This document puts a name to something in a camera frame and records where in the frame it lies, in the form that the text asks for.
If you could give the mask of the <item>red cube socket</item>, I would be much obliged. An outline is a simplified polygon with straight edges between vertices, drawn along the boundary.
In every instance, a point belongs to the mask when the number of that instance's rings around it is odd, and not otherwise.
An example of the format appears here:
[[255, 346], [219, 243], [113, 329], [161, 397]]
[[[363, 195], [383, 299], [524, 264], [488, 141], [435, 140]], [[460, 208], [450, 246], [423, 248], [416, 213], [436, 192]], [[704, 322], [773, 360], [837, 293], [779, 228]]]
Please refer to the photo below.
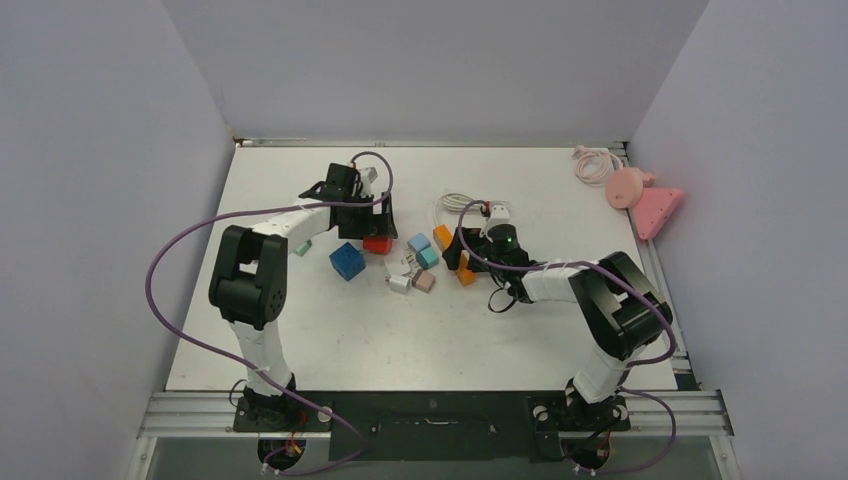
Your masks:
[[365, 251], [387, 255], [393, 249], [394, 239], [389, 236], [368, 236], [362, 240], [362, 247]]

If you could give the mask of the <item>blue cube socket adapter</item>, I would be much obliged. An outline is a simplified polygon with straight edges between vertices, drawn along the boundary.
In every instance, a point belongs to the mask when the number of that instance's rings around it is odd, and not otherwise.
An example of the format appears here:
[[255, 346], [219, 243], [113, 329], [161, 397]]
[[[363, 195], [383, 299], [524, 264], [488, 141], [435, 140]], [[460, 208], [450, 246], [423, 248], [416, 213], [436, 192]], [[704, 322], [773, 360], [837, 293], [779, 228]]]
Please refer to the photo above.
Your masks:
[[366, 268], [363, 254], [350, 242], [346, 242], [328, 256], [336, 273], [349, 282]]

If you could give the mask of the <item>orange power strip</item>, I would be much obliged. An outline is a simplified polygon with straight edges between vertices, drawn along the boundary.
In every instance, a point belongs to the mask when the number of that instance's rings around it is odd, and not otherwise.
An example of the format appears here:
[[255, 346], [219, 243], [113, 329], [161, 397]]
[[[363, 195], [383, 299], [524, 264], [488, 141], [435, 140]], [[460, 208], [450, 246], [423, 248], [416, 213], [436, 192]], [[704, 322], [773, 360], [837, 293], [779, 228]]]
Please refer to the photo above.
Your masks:
[[451, 254], [453, 263], [447, 266], [452, 271], [459, 284], [463, 287], [474, 284], [477, 280], [476, 274], [472, 272], [468, 266], [469, 258], [458, 242], [455, 242], [454, 231], [445, 224], [437, 225], [432, 230], [432, 238], [435, 246], [441, 254], [448, 252]]

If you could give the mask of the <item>light green plug charger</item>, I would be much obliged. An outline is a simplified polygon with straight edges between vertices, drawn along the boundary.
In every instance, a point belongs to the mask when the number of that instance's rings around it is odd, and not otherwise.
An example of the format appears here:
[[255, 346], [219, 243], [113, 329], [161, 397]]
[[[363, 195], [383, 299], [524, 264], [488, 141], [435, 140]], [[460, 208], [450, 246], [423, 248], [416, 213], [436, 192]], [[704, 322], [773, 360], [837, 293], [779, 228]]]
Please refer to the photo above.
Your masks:
[[312, 241], [311, 241], [311, 240], [307, 240], [306, 242], [304, 242], [303, 244], [301, 244], [300, 246], [298, 246], [298, 247], [294, 250], [294, 253], [295, 253], [297, 256], [299, 256], [299, 257], [303, 257], [303, 256], [305, 256], [305, 255], [306, 255], [306, 253], [307, 253], [307, 252], [308, 252], [311, 248], [312, 248]]

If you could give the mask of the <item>white adapter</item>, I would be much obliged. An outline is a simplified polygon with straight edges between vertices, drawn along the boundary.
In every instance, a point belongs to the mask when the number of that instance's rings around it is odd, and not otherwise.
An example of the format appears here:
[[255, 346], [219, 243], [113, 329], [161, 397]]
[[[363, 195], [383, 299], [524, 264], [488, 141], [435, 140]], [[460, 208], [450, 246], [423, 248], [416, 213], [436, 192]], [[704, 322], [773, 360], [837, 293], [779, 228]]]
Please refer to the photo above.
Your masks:
[[401, 255], [387, 255], [383, 260], [389, 276], [408, 276], [412, 267], [406, 257]]

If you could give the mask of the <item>light blue plug charger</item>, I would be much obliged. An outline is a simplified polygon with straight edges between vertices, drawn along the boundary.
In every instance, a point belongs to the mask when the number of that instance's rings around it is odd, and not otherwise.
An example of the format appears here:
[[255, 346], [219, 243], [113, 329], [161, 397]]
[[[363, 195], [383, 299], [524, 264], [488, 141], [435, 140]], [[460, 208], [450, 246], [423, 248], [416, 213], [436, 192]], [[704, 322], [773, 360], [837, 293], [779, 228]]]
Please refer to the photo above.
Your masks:
[[427, 238], [427, 236], [426, 236], [426, 235], [424, 235], [424, 234], [423, 234], [423, 233], [421, 233], [421, 232], [419, 232], [419, 233], [417, 233], [417, 234], [413, 235], [413, 236], [412, 236], [412, 237], [411, 237], [411, 238], [407, 241], [407, 245], [408, 245], [408, 247], [409, 247], [410, 249], [412, 249], [414, 252], [420, 252], [420, 251], [422, 251], [422, 250], [425, 250], [425, 249], [427, 249], [427, 248], [430, 248], [430, 247], [431, 247], [430, 240]]

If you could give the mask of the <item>teal plug charger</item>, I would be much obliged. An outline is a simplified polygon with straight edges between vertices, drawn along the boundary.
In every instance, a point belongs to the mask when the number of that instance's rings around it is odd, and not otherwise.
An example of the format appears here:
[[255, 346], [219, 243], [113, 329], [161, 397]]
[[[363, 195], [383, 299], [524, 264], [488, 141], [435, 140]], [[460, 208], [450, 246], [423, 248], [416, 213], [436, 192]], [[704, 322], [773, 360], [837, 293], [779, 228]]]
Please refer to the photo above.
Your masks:
[[422, 269], [428, 270], [439, 263], [440, 255], [432, 247], [426, 247], [416, 252], [415, 260]]

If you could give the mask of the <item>pink brown plug charger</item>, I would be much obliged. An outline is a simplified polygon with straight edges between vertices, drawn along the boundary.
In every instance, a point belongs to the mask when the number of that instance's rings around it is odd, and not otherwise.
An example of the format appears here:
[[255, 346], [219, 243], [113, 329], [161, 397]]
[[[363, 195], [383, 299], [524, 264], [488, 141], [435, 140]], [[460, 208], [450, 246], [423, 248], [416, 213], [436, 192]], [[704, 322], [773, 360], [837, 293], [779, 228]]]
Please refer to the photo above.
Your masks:
[[417, 270], [412, 276], [412, 286], [424, 293], [430, 293], [435, 283], [436, 277], [424, 269]]

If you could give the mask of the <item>pink round socket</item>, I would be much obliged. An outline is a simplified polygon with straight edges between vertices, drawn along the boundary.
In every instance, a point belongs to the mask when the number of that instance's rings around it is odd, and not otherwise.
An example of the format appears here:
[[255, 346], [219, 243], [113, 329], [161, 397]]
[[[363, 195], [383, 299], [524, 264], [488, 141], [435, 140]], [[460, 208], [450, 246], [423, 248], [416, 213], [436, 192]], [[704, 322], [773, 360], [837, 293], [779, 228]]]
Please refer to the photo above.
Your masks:
[[612, 173], [605, 184], [605, 197], [617, 210], [632, 208], [641, 200], [646, 188], [653, 185], [656, 176], [635, 167], [623, 167]]

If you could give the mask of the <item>pink triangular power strip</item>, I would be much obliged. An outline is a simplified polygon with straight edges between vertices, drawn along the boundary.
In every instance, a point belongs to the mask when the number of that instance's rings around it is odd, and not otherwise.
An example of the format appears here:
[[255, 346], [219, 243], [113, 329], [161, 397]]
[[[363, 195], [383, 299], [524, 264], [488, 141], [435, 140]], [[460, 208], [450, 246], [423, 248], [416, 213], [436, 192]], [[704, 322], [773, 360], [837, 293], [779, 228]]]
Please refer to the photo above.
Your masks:
[[684, 197], [684, 192], [677, 188], [645, 188], [630, 209], [638, 237], [643, 241], [653, 239]]

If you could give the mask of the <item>white plug charger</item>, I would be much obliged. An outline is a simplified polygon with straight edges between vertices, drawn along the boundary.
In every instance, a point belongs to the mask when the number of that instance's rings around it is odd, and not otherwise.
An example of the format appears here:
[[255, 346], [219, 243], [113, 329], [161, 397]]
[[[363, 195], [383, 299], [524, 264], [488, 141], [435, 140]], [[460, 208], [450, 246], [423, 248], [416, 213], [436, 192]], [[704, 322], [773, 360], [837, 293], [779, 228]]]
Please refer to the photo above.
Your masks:
[[391, 291], [400, 294], [407, 294], [412, 285], [412, 280], [405, 275], [389, 275], [385, 278]]

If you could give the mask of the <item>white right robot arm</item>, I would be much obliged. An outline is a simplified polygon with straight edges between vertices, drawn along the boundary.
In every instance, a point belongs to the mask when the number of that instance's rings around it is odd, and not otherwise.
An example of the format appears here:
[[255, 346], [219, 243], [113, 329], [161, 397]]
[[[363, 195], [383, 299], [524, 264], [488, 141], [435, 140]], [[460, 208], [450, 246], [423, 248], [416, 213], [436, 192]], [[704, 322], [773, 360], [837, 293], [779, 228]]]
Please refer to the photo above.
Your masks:
[[604, 401], [622, 389], [642, 352], [671, 335], [673, 314], [664, 296], [622, 251], [596, 262], [542, 263], [519, 243], [517, 230], [501, 224], [482, 230], [456, 228], [443, 249], [446, 266], [486, 273], [512, 303], [576, 304], [595, 343], [584, 367], [567, 383], [565, 414], [589, 428], [605, 413]]

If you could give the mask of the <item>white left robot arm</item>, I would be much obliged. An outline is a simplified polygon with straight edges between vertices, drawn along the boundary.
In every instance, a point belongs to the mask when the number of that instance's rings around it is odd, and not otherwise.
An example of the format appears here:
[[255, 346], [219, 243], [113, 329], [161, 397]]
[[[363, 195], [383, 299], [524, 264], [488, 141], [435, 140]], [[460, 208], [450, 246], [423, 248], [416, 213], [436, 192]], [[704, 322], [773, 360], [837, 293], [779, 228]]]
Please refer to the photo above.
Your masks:
[[235, 334], [248, 362], [248, 408], [274, 430], [296, 421], [296, 379], [287, 364], [277, 322], [286, 302], [288, 258], [313, 237], [396, 238], [389, 192], [376, 195], [378, 173], [353, 162], [329, 165], [324, 180], [301, 193], [290, 209], [250, 227], [232, 225], [221, 237], [209, 301]]

